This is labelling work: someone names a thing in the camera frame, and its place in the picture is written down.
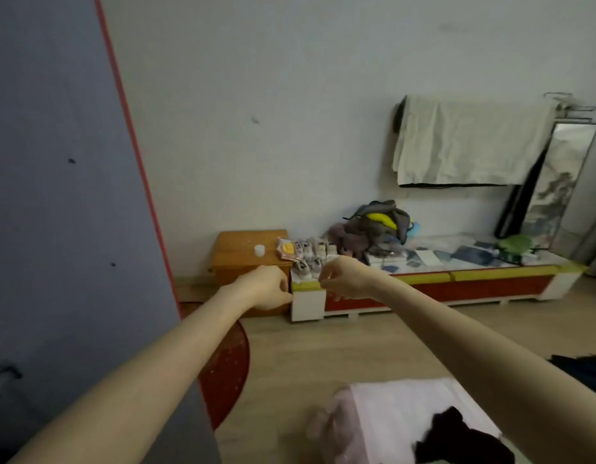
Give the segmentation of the framed landscape painting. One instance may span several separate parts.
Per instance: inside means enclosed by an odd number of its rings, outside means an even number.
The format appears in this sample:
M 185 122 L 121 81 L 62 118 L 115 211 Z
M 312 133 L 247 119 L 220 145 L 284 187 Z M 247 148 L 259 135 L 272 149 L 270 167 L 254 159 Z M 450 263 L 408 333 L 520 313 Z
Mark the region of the framed landscape painting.
M 590 119 L 557 122 L 524 183 L 514 186 L 495 237 L 520 234 L 531 238 L 534 249 L 549 249 L 595 138 Z

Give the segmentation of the person's left forearm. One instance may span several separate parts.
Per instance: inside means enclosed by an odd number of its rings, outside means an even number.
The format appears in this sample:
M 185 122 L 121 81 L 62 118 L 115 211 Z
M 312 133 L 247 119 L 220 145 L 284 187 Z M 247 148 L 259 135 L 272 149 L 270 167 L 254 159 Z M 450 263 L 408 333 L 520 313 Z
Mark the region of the person's left forearm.
M 8 464 L 140 464 L 224 336 L 249 309 L 226 286 L 105 376 Z

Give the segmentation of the grey door with red edge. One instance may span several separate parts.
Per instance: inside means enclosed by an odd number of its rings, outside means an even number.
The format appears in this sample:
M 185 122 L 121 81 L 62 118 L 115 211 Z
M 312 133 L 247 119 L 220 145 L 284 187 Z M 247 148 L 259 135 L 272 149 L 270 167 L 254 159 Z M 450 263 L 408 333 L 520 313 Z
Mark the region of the grey door with red edge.
M 0 0 L 0 451 L 178 324 L 94 0 Z

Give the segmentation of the person's right hand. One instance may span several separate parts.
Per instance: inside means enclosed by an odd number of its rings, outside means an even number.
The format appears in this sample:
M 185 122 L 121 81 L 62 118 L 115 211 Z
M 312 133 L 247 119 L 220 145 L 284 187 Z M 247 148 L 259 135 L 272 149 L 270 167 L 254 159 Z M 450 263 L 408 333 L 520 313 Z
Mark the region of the person's right hand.
M 339 277 L 334 287 L 339 298 L 369 298 L 373 296 L 382 276 L 385 275 L 352 257 L 339 256 L 334 260 L 338 260 L 339 265 Z

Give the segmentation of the dark fabric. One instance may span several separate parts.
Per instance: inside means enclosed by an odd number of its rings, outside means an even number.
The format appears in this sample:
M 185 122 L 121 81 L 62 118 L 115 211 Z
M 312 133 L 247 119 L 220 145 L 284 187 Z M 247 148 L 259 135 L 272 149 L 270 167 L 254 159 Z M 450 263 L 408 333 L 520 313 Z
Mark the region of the dark fabric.
M 548 361 L 596 393 L 596 354 L 576 358 L 552 355 Z

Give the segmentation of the low red and white cabinet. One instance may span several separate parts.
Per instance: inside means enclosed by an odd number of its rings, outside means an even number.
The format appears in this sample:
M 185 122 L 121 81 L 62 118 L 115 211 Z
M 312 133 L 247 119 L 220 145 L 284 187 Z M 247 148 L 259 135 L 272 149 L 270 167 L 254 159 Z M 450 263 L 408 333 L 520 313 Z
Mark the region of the low red and white cabinet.
M 410 240 L 396 256 L 368 254 L 366 264 L 450 306 L 562 299 L 588 269 L 546 249 L 533 249 L 522 264 L 510 264 L 496 243 L 467 234 L 423 237 Z M 432 250 L 443 265 L 425 266 L 416 249 Z

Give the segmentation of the black garment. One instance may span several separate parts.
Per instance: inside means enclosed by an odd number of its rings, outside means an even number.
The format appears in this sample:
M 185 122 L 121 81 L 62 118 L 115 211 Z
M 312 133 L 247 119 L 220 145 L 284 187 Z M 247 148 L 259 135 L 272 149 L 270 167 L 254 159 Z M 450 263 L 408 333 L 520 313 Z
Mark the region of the black garment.
M 495 436 L 470 428 L 455 407 L 434 414 L 431 428 L 413 445 L 415 464 L 516 464 L 514 453 Z

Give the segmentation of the orange snack packet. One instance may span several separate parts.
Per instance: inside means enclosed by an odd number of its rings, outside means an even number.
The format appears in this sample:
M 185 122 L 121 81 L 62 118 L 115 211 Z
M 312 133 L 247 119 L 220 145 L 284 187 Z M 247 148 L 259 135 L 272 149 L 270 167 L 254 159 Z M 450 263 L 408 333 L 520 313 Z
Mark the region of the orange snack packet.
M 276 252 L 281 260 L 296 262 L 303 258 L 302 246 L 298 242 L 282 237 L 277 238 Z

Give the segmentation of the pink cloth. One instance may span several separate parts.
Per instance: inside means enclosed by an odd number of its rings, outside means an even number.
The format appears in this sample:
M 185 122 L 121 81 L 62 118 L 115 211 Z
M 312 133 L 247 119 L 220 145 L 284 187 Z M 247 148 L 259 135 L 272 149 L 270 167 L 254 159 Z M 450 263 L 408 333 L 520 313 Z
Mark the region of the pink cloth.
M 306 433 L 325 464 L 415 464 L 413 445 L 451 406 L 470 428 L 502 439 L 516 464 L 531 464 L 451 377 L 350 383 L 314 412 Z

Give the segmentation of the person's left hand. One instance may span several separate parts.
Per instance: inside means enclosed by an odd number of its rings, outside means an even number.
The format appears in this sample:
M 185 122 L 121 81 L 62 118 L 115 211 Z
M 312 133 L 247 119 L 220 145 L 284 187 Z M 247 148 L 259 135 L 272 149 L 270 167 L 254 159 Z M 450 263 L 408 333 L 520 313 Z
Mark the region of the person's left hand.
M 239 276 L 233 283 L 238 297 L 243 302 L 245 309 L 258 309 L 271 311 L 272 290 L 276 282 L 274 269 L 278 266 L 259 266 L 256 269 Z

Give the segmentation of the red plastic stool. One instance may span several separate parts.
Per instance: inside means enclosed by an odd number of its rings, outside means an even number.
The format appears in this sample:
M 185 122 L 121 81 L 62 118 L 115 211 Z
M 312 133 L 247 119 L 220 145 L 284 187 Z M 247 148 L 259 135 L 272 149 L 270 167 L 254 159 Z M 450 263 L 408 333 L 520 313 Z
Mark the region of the red plastic stool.
M 213 430 L 227 419 L 247 382 L 250 347 L 247 333 L 236 322 L 216 348 L 198 377 Z

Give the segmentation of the pile of grey clothes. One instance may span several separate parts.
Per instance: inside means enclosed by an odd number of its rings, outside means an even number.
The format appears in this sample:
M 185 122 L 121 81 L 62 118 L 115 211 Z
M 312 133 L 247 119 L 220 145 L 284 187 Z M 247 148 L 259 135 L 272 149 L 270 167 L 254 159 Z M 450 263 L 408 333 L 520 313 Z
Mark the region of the pile of grey clothes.
M 395 220 L 397 229 L 369 220 L 368 213 L 388 215 Z M 413 228 L 414 220 L 398 208 L 394 200 L 372 201 L 360 206 L 350 218 L 332 225 L 326 237 L 337 246 L 340 255 L 364 262 L 368 254 L 378 257 L 399 255 Z

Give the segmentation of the person's right forearm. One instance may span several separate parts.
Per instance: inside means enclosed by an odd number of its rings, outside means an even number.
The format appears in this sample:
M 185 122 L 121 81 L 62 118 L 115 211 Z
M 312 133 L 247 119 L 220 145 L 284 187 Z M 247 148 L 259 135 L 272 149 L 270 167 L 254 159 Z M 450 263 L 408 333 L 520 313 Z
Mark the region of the person's right forearm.
M 596 464 L 596 393 L 532 351 L 374 272 L 392 308 L 533 464 Z

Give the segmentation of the wooden side cabinet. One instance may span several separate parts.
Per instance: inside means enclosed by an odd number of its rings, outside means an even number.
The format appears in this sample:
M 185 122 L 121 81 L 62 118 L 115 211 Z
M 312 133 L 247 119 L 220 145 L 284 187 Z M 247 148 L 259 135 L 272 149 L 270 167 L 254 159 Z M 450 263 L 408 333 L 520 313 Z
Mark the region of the wooden side cabinet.
M 277 238 L 288 239 L 286 229 L 263 231 L 225 231 L 217 236 L 210 264 L 219 286 L 234 282 L 239 276 L 259 266 L 278 266 L 290 275 L 292 264 L 281 260 L 276 252 Z M 266 247 L 264 257 L 256 257 L 254 246 Z

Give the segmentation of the green cloth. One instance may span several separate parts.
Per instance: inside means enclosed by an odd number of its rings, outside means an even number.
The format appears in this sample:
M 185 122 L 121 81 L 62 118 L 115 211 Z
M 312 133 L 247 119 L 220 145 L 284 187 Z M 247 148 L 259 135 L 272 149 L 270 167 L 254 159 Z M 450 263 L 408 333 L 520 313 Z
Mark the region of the green cloth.
M 499 239 L 496 248 L 500 256 L 515 258 L 530 254 L 533 251 L 534 241 L 530 236 L 517 234 Z

